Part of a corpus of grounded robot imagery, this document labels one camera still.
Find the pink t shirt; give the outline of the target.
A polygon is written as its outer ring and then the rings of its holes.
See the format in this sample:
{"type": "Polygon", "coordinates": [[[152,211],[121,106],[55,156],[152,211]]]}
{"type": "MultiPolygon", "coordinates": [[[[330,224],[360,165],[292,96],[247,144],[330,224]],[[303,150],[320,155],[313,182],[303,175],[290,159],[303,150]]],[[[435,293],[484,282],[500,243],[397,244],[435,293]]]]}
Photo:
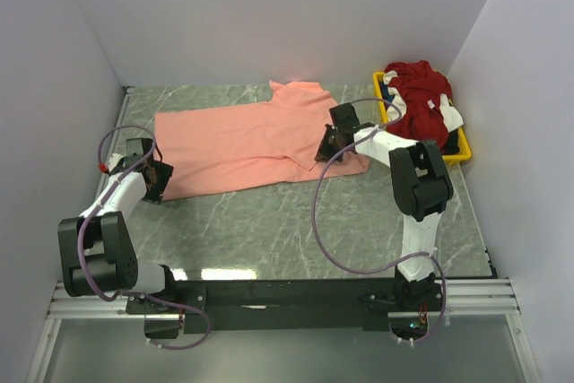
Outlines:
{"type": "Polygon", "coordinates": [[[270,88],[269,101],[156,114],[155,137],[174,168],[165,199],[318,179],[315,156],[336,101],[319,83],[270,88]]]}

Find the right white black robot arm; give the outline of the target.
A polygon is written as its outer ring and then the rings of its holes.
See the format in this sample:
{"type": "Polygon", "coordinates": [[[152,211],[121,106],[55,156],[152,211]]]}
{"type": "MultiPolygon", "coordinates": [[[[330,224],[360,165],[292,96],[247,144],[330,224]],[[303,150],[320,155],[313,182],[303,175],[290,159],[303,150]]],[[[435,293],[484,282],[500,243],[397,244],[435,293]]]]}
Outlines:
{"type": "MultiPolygon", "coordinates": [[[[416,141],[399,137],[385,126],[361,123],[351,103],[329,110],[331,123],[317,149],[316,160],[326,165],[319,174],[323,178],[335,161],[351,152],[364,155],[388,168],[396,207],[403,215],[401,256],[387,267],[395,269],[392,303],[406,307],[427,300],[435,294],[435,271],[439,269],[434,256],[439,222],[454,188],[440,148],[433,140],[416,141]]],[[[311,224],[317,244],[327,259],[350,274],[370,275],[387,270],[351,269],[329,255],[317,228],[317,202],[311,205],[311,224]]]]}

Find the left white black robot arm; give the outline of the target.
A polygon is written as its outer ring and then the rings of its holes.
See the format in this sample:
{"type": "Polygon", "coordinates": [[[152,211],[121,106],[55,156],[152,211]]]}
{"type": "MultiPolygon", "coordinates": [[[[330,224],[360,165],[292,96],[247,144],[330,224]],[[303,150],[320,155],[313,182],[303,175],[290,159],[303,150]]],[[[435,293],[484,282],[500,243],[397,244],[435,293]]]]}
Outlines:
{"type": "Polygon", "coordinates": [[[141,202],[160,204],[174,168],[162,161],[151,138],[126,141],[95,202],[57,227],[63,283],[71,297],[110,298],[116,292],[159,293],[170,283],[164,265],[140,262],[126,221],[141,202]]]}

